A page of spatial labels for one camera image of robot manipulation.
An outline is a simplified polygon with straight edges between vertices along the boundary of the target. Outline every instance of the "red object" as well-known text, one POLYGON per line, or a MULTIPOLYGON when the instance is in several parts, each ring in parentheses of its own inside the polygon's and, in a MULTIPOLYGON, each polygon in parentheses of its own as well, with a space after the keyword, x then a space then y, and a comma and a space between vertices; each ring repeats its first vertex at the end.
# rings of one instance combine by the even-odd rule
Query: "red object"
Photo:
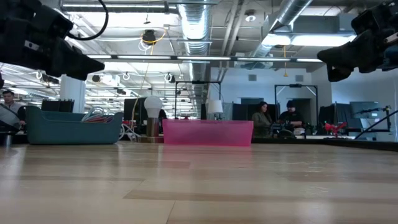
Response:
POLYGON ((253 121, 163 120, 165 144, 250 146, 253 121))
POLYGON ((338 131, 339 131, 341 128, 345 127, 346 125, 347 125, 347 122, 343 122, 343 123, 342 123, 341 125, 339 125, 339 126, 335 126, 335 125, 333 125, 333 124, 328 124, 328 123, 326 123, 326 124, 325 124, 325 130, 327 130, 327 131, 332 131, 333 134, 335 135, 335 137, 337 138, 338 131))

